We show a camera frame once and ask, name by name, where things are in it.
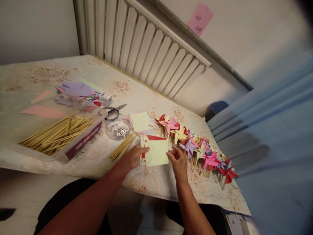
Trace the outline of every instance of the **blue curtain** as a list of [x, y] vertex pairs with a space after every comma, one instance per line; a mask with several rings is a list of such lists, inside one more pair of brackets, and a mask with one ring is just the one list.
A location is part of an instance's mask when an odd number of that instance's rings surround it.
[[208, 122], [261, 234], [313, 234], [313, 60], [302, 61]]

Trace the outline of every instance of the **person's lap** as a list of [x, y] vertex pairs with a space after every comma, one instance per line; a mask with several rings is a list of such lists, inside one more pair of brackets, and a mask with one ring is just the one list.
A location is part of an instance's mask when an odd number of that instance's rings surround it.
[[[60, 189], [45, 205], [38, 216], [38, 223], [34, 235], [38, 234], [67, 204], [84, 192], [96, 181], [89, 179], [79, 179]], [[199, 204], [208, 221], [217, 235], [227, 234], [223, 214], [216, 205]], [[166, 205], [167, 216], [184, 226], [180, 207], [177, 202], [168, 201]], [[112, 234], [108, 216], [105, 215], [97, 234]]]

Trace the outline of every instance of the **silver beads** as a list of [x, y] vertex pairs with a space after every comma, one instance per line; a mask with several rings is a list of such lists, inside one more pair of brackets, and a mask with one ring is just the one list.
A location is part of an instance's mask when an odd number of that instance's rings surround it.
[[119, 127], [117, 130], [114, 130], [114, 137], [117, 140], [125, 139], [128, 136], [129, 130], [126, 127]]

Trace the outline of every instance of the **floor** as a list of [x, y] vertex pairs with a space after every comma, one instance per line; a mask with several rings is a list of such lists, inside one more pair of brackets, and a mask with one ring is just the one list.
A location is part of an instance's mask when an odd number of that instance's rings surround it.
[[[0, 234], [33, 234], [45, 204], [76, 179], [0, 168], [0, 208], [16, 208], [9, 219], [0, 222]], [[166, 216], [164, 202], [120, 188], [108, 211], [113, 234], [182, 234], [184, 228]]]

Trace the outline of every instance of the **pink sticky note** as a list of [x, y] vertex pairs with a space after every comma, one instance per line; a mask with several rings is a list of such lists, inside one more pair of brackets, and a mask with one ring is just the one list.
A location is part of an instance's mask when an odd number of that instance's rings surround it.
[[192, 14], [188, 27], [200, 37], [213, 15], [213, 12], [204, 3], [199, 3]]
[[58, 109], [49, 108], [41, 104], [33, 105], [27, 109], [24, 109], [20, 113], [32, 114], [36, 116], [41, 116], [43, 118], [53, 118], [53, 119], [62, 119], [66, 116], [65, 113]]

